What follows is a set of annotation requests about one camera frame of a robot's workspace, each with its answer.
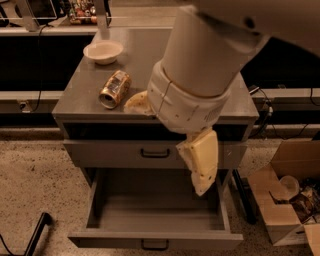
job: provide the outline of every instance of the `white bowl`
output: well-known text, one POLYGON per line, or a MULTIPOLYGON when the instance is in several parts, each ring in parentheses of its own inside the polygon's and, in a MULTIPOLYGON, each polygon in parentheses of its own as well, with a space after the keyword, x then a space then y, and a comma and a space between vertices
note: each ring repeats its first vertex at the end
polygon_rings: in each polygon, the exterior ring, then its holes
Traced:
POLYGON ((92 42, 83 49, 83 54, 100 65, 107 65, 116 61, 123 51, 123 45, 112 40, 92 42))

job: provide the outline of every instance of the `terrazzo floor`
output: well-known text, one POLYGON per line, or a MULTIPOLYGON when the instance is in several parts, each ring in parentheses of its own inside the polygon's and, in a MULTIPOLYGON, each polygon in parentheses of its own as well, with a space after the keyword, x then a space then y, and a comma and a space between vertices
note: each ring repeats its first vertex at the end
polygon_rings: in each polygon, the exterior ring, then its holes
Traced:
MULTIPOLYGON (((235 250, 151 252, 77 248, 68 239, 68 233, 80 231, 86 223, 90 188, 62 142, 60 131, 55 128, 0 129, 0 234, 14 254, 23 254, 41 213, 48 212, 53 224, 42 233, 35 256, 312 255, 308 245, 272 246, 260 216, 255 225, 248 224, 237 193, 229 188, 225 200, 231 231, 244 236, 235 250)), ((249 140, 240 175, 246 177, 266 165, 280 142, 249 140)), ((0 243, 0 255, 5 252, 0 243)))

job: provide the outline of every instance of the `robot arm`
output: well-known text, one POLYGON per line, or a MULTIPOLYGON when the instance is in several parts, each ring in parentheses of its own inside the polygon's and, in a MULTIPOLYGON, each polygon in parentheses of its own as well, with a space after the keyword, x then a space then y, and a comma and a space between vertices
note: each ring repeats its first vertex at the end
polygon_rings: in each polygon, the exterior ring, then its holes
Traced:
POLYGON ((320 55, 319 10, 318 0, 195 0, 179 9, 147 91, 125 107, 143 106, 140 113, 155 114, 170 131, 187 134, 177 149, 198 195, 217 173, 218 142, 211 127, 230 85, 270 36, 320 55))

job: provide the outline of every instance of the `cardboard box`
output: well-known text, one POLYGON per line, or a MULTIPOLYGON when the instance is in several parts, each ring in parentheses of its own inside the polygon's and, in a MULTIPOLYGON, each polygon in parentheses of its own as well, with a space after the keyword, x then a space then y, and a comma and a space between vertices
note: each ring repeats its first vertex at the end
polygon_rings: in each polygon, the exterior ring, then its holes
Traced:
POLYGON ((282 142, 271 162, 248 177, 254 198, 274 246, 309 243, 320 255, 320 224, 301 224, 291 204, 275 204, 285 198, 279 178, 320 179, 320 141, 282 142))

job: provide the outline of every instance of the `black cable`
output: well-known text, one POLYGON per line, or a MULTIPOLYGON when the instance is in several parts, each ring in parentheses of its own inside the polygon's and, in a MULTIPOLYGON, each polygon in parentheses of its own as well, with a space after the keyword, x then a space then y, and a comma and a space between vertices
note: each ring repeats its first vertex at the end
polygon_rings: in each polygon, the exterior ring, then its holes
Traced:
POLYGON ((312 103, 313 105, 315 105, 315 106, 320 107, 320 104, 316 103, 316 102, 314 101, 314 99, 313 99, 313 88, 310 88, 310 89, 311 89, 311 91, 310 91, 310 101, 311 101, 311 103, 312 103))
MULTIPOLYGON (((272 108, 271 100, 268 98, 267 94, 266 94, 261 88, 259 88, 259 91, 261 91, 261 92, 264 94, 264 97, 265 97, 265 99, 266 99, 267 104, 269 105, 269 107, 272 108)), ((251 138, 257 136, 258 134, 260 134, 261 131, 264 129, 265 125, 266 125, 266 124, 261 125, 260 129, 259 129, 255 134, 250 135, 248 138, 251 139, 251 138)), ((303 126, 303 128, 300 130, 300 132, 299 132, 297 135, 294 135, 294 136, 291 136, 291 137, 288 137, 288 138, 284 138, 284 137, 280 136, 280 135, 277 133, 277 130, 276 130, 276 128, 274 127, 274 124, 271 124, 275 136, 278 137, 278 138, 280 138, 280 139, 283 139, 283 140, 288 140, 288 139, 293 139, 293 138, 299 137, 299 136, 302 134, 302 132, 306 129, 306 127, 307 127, 308 125, 309 125, 309 124, 305 124, 305 125, 303 126)))
POLYGON ((7 247, 6 243, 4 242, 4 239, 3 239, 3 237, 2 237, 1 234, 0 234, 0 240, 1 240, 4 248, 5 248, 5 249, 7 250, 7 252, 9 253, 9 255, 10 255, 10 256, 16 256, 15 254, 13 254, 13 253, 9 250, 9 248, 7 247))
POLYGON ((109 5, 109 0, 104 0, 104 7, 106 9, 107 15, 107 25, 109 26, 112 21, 112 15, 111 15, 111 10, 110 10, 110 5, 109 5))
POLYGON ((52 27, 51 25, 48 25, 48 24, 45 24, 41 29, 40 29, 40 32, 39 32, 39 35, 38 35, 38 51, 39 51, 39 57, 40 57, 40 88, 39 88, 39 95, 38 95, 38 100, 37 100, 37 105, 34 109, 31 110, 31 112, 35 112, 37 111, 39 105, 40 105, 40 98, 41 98, 41 93, 42 93, 42 87, 43 87, 43 56, 42 56, 42 51, 41 51, 41 48, 40 48, 40 38, 41 38, 41 34, 42 34, 42 31, 45 27, 52 27))
MULTIPOLYGON (((261 92, 264 94, 264 97, 265 97, 265 99, 266 99, 267 105, 269 106, 269 109, 273 109, 273 108, 272 108, 272 104, 271 104, 271 100, 268 98, 267 94, 266 94, 261 88, 259 88, 258 91, 261 91, 261 92)), ((267 123, 265 123, 265 121, 264 121, 264 123, 262 123, 262 124, 260 125, 260 128, 259 128, 259 130, 258 130, 256 133, 254 133, 254 134, 252 134, 252 135, 250 135, 250 136, 248 137, 249 139, 251 139, 251 138, 259 135, 259 134, 265 129, 265 127, 266 127, 266 125, 267 125, 267 123)))
POLYGON ((0 5, 0 27, 6 27, 9 24, 8 16, 3 9, 3 7, 0 5))
POLYGON ((273 124, 271 124, 271 125, 272 125, 272 128, 273 128, 273 130, 274 130, 274 134, 275 134, 278 138, 283 139, 283 140, 289 140, 289 139, 293 139, 293 138, 299 137, 309 124, 305 124, 305 125, 303 126, 303 128, 300 130, 300 132, 299 132, 297 135, 293 135, 293 136, 288 137, 288 138, 284 138, 284 137, 278 135, 278 134, 277 134, 277 130, 276 130, 276 128, 274 127, 274 125, 273 125, 273 124))

